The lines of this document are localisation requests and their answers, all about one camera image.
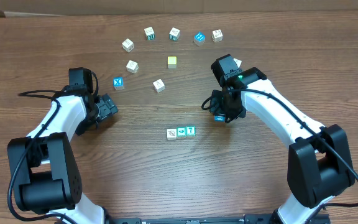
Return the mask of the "wooden block blue side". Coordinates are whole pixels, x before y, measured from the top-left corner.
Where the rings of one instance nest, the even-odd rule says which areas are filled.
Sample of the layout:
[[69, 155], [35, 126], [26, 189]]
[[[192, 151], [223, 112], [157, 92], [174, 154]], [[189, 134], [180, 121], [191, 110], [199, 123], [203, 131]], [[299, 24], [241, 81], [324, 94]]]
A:
[[224, 116], [214, 116], [214, 120], [218, 122], [225, 122], [225, 119]]

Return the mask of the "green 7 wooden block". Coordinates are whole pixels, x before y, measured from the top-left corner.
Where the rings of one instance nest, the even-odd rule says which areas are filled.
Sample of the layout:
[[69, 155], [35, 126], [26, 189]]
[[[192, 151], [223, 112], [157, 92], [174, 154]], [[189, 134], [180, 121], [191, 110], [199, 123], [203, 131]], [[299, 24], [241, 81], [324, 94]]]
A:
[[194, 138], [196, 136], [196, 129], [194, 126], [186, 126], [186, 138]]

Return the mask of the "green 4 wooden block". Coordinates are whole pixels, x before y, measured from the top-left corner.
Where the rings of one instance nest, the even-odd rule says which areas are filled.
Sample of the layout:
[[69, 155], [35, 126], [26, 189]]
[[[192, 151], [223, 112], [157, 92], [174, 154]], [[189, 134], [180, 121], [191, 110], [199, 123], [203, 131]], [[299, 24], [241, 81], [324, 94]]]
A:
[[186, 138], [186, 128], [177, 127], [177, 139], [185, 139], [185, 138]]

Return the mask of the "leaf drawing wooden block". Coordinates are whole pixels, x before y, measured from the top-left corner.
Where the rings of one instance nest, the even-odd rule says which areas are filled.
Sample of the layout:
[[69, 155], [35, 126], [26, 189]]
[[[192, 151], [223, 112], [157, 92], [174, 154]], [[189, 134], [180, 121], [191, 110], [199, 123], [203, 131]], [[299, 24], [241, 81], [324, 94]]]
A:
[[169, 141], [177, 139], [177, 129], [176, 128], [167, 129], [167, 139]]

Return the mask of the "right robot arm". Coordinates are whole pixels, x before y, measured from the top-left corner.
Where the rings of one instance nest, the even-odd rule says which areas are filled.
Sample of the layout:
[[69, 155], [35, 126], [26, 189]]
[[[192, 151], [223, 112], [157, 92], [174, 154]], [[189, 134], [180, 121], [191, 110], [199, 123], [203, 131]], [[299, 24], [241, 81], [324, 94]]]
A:
[[329, 223], [319, 212], [356, 179], [346, 132], [302, 113], [258, 68], [242, 70], [231, 55], [218, 58], [211, 70], [222, 89], [214, 90], [202, 109], [225, 123], [251, 112], [288, 148], [291, 194], [271, 215], [262, 215], [262, 223]]

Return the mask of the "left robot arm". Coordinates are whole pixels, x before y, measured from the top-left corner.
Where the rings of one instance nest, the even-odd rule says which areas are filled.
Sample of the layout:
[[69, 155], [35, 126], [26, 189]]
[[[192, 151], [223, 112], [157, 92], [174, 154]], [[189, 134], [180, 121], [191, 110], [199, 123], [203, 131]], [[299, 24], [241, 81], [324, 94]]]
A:
[[108, 211], [83, 193], [70, 142], [118, 109], [109, 95], [99, 95], [98, 79], [91, 70], [71, 68], [68, 76], [69, 84], [61, 90], [20, 94], [48, 99], [51, 108], [33, 131], [7, 145], [11, 172], [7, 206], [23, 222], [57, 217], [60, 223], [113, 223]]

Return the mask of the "blue X wooden block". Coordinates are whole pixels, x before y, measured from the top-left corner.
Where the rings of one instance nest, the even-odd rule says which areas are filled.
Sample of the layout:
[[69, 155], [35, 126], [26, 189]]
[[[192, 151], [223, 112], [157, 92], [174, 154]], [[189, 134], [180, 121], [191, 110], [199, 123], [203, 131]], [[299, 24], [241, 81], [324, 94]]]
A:
[[116, 77], [113, 79], [113, 87], [115, 90], [123, 90], [124, 89], [124, 80], [122, 77]]

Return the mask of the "wooden block far right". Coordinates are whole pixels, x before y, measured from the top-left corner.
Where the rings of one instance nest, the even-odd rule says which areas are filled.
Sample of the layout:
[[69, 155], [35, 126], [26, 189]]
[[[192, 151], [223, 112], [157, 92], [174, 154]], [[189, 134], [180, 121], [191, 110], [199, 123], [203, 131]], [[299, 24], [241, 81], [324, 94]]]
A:
[[242, 61], [236, 58], [233, 58], [233, 60], [235, 61], [236, 65], [240, 68]]

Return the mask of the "wooden block left middle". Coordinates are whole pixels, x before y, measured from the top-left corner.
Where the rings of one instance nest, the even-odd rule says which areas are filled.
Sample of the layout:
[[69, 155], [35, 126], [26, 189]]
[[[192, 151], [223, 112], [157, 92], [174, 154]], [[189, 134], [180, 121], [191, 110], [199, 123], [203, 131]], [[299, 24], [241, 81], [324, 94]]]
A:
[[139, 69], [139, 64], [135, 61], [128, 61], [127, 65], [126, 65], [126, 69], [128, 72], [131, 73], [137, 73], [138, 69]]

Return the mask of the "wooden block red drawing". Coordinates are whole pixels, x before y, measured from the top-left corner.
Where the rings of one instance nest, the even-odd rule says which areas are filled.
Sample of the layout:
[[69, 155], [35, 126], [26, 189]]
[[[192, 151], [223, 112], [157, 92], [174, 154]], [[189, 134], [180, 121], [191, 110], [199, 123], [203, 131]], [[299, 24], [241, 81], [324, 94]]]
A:
[[153, 84], [154, 89], [157, 93], [160, 93], [161, 91], [163, 91], [165, 89], [165, 84], [161, 79], [154, 81], [152, 84]]

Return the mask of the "plain wooden block far left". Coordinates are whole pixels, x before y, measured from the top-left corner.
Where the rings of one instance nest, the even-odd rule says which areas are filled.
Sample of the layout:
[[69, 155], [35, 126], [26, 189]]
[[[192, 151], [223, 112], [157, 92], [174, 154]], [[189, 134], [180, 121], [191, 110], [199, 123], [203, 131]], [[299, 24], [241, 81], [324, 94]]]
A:
[[122, 43], [122, 48], [126, 51], [126, 52], [131, 52], [134, 49], [134, 43], [133, 41], [131, 41], [130, 39], [126, 39], [123, 43]]

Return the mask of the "wooden block drawing top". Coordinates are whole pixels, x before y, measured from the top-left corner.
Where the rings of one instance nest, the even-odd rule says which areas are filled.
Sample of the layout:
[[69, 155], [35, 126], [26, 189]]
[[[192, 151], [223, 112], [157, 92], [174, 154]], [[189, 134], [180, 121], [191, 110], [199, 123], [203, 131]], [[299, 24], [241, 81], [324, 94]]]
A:
[[212, 31], [213, 42], [220, 42], [223, 40], [223, 33], [221, 29]]

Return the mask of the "yellow top wooden block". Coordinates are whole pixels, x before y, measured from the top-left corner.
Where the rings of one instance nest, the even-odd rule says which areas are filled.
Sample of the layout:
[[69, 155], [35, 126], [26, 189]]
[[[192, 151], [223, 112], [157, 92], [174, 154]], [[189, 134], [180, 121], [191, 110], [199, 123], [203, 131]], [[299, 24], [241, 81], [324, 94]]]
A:
[[176, 56], [167, 57], [167, 67], [168, 67], [168, 69], [177, 68], [177, 57]]

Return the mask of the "blue top wooden block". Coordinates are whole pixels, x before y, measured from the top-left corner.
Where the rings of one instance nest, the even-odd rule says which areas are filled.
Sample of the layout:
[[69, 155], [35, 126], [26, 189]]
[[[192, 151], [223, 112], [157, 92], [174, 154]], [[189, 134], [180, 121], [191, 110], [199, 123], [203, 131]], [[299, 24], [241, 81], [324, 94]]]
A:
[[193, 39], [193, 42], [197, 45], [197, 46], [201, 46], [204, 44], [205, 42], [205, 35], [201, 32], [197, 33], [195, 36], [194, 36], [194, 39]]

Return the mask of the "wooden block teal letter side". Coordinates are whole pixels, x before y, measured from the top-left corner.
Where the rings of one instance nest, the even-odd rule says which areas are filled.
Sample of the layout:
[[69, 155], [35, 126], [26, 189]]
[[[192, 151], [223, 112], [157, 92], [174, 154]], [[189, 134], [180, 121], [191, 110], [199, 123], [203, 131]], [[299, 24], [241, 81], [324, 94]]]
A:
[[172, 27], [171, 31], [169, 32], [169, 38], [173, 41], [177, 41], [180, 37], [180, 30]]

